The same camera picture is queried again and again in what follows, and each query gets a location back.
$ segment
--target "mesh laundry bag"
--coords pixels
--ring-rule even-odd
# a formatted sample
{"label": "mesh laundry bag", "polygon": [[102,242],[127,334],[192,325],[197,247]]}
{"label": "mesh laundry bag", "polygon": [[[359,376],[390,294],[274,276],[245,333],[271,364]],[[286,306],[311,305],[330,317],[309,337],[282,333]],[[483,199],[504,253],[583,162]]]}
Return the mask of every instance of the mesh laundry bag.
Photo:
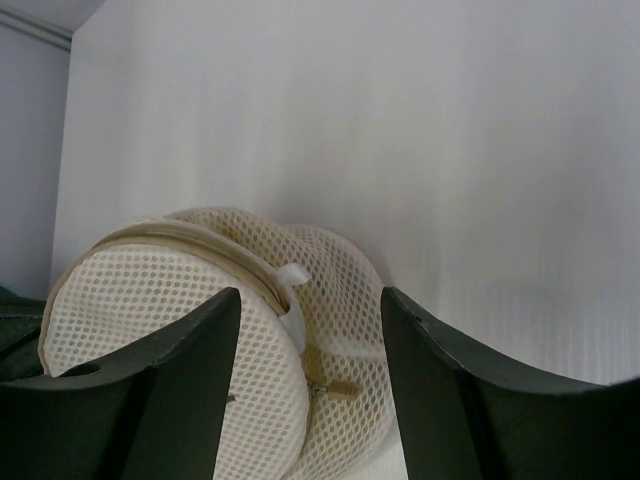
{"label": "mesh laundry bag", "polygon": [[54,287],[45,371],[112,352],[229,286],[242,318],[214,478],[339,479],[380,446],[394,407],[382,282],[362,252],[320,228],[223,208],[132,222]]}

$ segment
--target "gray wall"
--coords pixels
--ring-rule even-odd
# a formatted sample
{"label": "gray wall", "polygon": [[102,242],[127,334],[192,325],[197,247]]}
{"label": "gray wall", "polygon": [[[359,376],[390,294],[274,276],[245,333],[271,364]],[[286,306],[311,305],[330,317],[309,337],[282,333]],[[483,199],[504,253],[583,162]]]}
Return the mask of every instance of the gray wall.
{"label": "gray wall", "polygon": [[0,284],[44,298],[69,54],[0,27]]}

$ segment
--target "white surface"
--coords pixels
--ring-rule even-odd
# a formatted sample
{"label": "white surface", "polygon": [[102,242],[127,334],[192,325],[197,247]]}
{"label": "white surface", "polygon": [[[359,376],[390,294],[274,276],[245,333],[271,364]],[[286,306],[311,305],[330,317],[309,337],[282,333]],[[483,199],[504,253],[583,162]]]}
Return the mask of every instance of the white surface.
{"label": "white surface", "polygon": [[0,285],[44,298],[69,54],[0,27]]}
{"label": "white surface", "polygon": [[[131,216],[237,205],[343,234],[520,360],[636,375],[639,27],[631,1],[110,0],[74,38],[54,277]],[[393,448],[354,478],[403,478]]]}
{"label": "white surface", "polygon": [[75,32],[105,0],[0,0],[58,27]]}

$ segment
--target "hole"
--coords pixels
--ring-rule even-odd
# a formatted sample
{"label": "hole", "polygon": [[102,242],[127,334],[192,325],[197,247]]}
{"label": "hole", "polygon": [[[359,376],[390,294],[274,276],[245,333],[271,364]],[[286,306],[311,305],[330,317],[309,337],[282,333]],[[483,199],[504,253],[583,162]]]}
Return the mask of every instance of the hole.
{"label": "hole", "polygon": [[73,367],[64,372],[61,377],[80,377],[82,375],[89,375],[100,370],[100,366],[95,363],[83,363],[77,367]]}

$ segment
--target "beige trim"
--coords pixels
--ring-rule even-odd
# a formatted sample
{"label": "beige trim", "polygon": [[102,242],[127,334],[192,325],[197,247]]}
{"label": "beige trim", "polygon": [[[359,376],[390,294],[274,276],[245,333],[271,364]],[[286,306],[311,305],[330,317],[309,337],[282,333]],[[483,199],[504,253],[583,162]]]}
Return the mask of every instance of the beige trim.
{"label": "beige trim", "polygon": [[73,271],[92,255],[119,245],[154,245],[167,247],[198,257],[233,275],[260,295],[269,307],[282,316],[289,311],[286,292],[258,262],[239,249],[233,248],[216,235],[181,228],[176,225],[143,224],[119,230],[98,242],[91,250],[78,258],[58,279],[47,299],[42,318],[38,356],[44,373],[51,374],[44,356],[44,340],[51,322],[55,298]]}

